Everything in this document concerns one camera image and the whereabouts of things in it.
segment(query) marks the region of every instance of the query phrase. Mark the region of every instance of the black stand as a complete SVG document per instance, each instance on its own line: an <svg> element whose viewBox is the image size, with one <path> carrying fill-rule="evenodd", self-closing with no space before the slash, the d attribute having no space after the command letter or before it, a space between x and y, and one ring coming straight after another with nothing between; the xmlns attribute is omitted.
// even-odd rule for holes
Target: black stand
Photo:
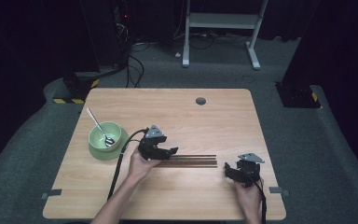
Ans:
<svg viewBox="0 0 358 224"><path fill-rule="evenodd" d="M275 87L284 107L321 108L318 97L310 87L295 88L290 85L284 86L281 82L276 82Z"/></svg>

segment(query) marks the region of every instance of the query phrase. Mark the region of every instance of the green bowl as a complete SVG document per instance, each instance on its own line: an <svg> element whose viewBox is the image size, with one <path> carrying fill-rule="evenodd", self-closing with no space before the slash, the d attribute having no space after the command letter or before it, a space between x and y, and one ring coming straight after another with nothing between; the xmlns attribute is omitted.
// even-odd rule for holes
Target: green bowl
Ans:
<svg viewBox="0 0 358 224"><path fill-rule="evenodd" d="M110 152L117 148L118 145L120 145L121 141L121 128L118 124L107 121L100 123L101 128L106 133L108 137L111 137L115 143L107 147L105 144L105 136L101 132L100 129L98 129L97 126L92 128L91 132L89 132L89 148L95 149L97 151L101 152Z"/></svg>

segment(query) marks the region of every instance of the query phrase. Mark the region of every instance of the dark background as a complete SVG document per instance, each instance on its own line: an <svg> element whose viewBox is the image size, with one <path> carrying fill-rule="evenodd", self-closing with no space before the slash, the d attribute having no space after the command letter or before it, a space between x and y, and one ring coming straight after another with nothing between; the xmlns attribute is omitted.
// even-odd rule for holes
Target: dark background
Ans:
<svg viewBox="0 0 358 224"><path fill-rule="evenodd" d="M170 36L167 34L179 24L182 1L164 2L173 7L172 16L166 21L158 20L161 22L158 31L160 36ZM192 8L204 12L244 12L238 8L253 12L259 6L256 0L233 0L232 5L219 1L206 1L205 5L202 1L192 2ZM259 37L281 36L284 41L303 37L283 84L294 88L321 85L341 131L358 157L358 1L321 1L319 6L318 3L269 1ZM154 6L166 5L156 1ZM67 8L66 13L71 14L71 10L72 7ZM65 58L58 60L51 51L56 46L51 46L48 39L51 30L46 13L42 1L0 2L0 152L23 122L50 100L45 98L44 87L71 72ZM138 33L147 35L146 31Z"/></svg>

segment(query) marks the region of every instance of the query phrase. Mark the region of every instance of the gray carpet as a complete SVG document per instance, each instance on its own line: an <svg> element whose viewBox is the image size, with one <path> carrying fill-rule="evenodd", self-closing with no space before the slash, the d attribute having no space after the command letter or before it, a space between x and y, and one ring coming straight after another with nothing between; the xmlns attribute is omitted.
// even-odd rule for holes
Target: gray carpet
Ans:
<svg viewBox="0 0 358 224"><path fill-rule="evenodd" d="M208 43L193 41L201 48ZM254 97L287 217L276 223L358 223L358 160L340 132L321 87L312 86L323 108L284 108L274 82L282 80L298 41L257 40L261 70L255 71L243 42L191 49L190 66L174 57L182 48L146 45L131 56L145 67L141 88L244 88ZM132 66L141 69L131 59ZM131 75L135 80L136 71ZM103 77L98 88L122 88L126 72ZM48 102L31 116L0 155L0 223L67 223L45 219L46 201L83 105L57 105L61 80L45 88Z"/></svg>

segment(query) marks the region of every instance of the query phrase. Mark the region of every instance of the wooden table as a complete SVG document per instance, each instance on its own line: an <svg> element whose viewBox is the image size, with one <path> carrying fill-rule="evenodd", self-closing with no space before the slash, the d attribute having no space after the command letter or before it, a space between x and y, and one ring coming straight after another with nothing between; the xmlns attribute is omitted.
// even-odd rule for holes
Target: wooden table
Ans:
<svg viewBox="0 0 358 224"><path fill-rule="evenodd" d="M203 97L205 105L196 104ZM232 180L224 164L235 167L238 155L254 152L265 180L267 220L286 216L252 95L235 89L93 89L86 100L65 153L43 216L94 218L106 202L117 159L99 161L88 150L94 126L86 108L99 121L115 121L129 135L156 124L168 137L161 148L179 147L177 155L214 154L217 168L154 168L132 195L123 219L240 220ZM124 156L117 186L128 173L132 142Z"/></svg>

